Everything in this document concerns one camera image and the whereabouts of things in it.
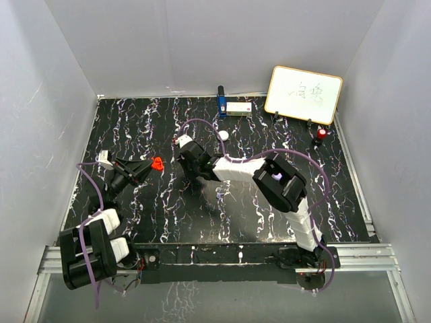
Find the red earbud charging case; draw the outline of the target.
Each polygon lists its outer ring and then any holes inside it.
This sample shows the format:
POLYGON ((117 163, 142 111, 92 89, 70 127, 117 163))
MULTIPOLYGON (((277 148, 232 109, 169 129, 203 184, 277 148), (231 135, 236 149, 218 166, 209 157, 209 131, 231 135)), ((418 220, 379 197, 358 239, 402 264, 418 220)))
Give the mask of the red earbud charging case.
POLYGON ((153 157, 151 168, 153 170, 157 170, 159 172, 162 172, 164 170, 164 162, 162 161, 162 158, 161 157, 153 157))

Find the white earbud charging case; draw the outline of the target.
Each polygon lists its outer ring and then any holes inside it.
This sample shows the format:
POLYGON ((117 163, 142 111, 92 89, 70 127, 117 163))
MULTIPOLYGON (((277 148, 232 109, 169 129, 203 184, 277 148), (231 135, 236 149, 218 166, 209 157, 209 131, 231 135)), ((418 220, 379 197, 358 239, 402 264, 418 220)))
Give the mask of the white earbud charging case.
POLYGON ((227 131, 220 131, 218 133, 218 135, 220 136, 220 139, 224 142, 227 141, 229 139, 229 133, 227 131))

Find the purple earbud charging case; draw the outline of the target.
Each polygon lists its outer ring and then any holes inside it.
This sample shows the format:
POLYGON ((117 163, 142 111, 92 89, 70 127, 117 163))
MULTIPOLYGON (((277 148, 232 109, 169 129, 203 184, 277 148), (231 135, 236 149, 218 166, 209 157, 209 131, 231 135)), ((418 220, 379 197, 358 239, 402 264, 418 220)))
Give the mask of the purple earbud charging case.
POLYGON ((278 174, 272 174, 271 177, 279 182, 282 179, 283 175, 281 173, 278 173, 278 174))

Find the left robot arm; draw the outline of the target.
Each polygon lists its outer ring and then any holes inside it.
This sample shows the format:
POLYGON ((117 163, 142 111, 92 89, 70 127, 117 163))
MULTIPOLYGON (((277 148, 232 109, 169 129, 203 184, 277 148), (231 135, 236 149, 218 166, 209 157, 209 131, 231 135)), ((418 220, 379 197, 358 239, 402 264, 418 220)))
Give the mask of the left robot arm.
POLYGON ((78 163, 77 169, 94 187, 96 196, 89 215, 80 225, 59 234, 63 280, 70 290, 97 283, 117 275, 117 264, 133 268, 139 252, 132 248, 129 238, 111 238, 120 226, 122 217, 116 198, 128 186, 139 186, 151 171, 164 169, 159 157, 141 160, 112 159, 101 151, 97 161, 78 163), (112 179, 104 185, 84 170, 85 166, 99 165, 112 171, 112 179))

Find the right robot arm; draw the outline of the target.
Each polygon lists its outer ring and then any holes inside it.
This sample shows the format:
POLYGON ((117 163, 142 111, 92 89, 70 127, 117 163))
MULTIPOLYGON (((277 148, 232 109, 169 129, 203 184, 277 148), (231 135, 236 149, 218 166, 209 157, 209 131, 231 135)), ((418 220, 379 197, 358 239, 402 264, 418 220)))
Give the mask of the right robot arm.
POLYGON ((267 202, 283 213, 296 237, 301 261, 309 267, 323 261, 322 233, 312 220, 306 191, 306 179, 280 153, 236 163, 220 155, 211 156, 187 135, 175 140, 177 161, 190 179, 255 184, 267 202))

